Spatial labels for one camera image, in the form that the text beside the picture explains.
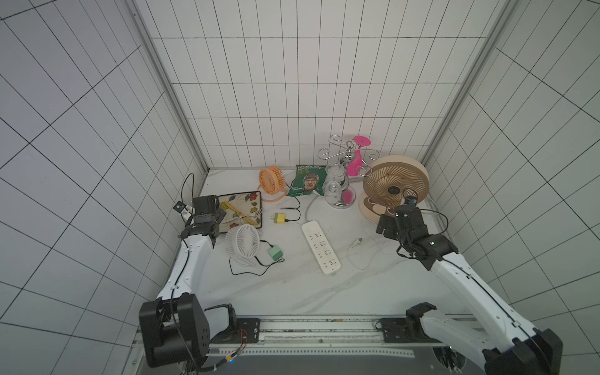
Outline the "yellow plug adapter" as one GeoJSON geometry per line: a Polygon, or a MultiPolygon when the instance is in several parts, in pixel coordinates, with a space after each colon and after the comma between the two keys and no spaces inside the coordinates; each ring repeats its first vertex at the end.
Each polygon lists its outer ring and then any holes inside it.
{"type": "Polygon", "coordinates": [[[273,216],[273,221],[274,221],[274,223],[280,224],[280,223],[286,223],[288,221],[288,219],[284,213],[277,212],[273,216]]]}

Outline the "white power strip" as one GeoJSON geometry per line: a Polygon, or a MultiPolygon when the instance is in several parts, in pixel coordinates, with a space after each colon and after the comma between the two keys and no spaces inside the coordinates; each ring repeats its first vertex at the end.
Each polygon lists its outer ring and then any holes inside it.
{"type": "Polygon", "coordinates": [[[339,271],[342,265],[318,222],[304,223],[301,229],[322,273],[331,275],[339,271]]]}

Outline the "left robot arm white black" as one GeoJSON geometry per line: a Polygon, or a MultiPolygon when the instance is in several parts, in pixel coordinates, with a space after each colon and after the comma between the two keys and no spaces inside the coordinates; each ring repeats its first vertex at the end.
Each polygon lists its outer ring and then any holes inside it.
{"type": "Polygon", "coordinates": [[[138,318],[149,367],[190,363],[192,371],[200,374],[217,370],[232,357],[204,365],[213,335],[195,294],[225,212],[215,195],[196,197],[192,203],[193,213],[179,235],[180,249],[170,276],[157,297],[142,304],[138,318]]]}

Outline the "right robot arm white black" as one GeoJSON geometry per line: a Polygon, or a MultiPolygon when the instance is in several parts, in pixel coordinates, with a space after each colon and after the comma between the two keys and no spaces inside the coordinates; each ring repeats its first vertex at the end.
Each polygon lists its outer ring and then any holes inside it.
{"type": "Polygon", "coordinates": [[[406,310],[403,323],[379,323],[382,331],[402,330],[411,341],[436,340],[477,364],[487,374],[558,374],[563,342],[540,330],[509,306],[473,270],[443,234],[431,234],[419,207],[404,204],[381,215],[376,232],[399,243],[397,253],[419,262],[443,281],[484,329],[478,332],[443,314],[429,302],[406,310]]]}

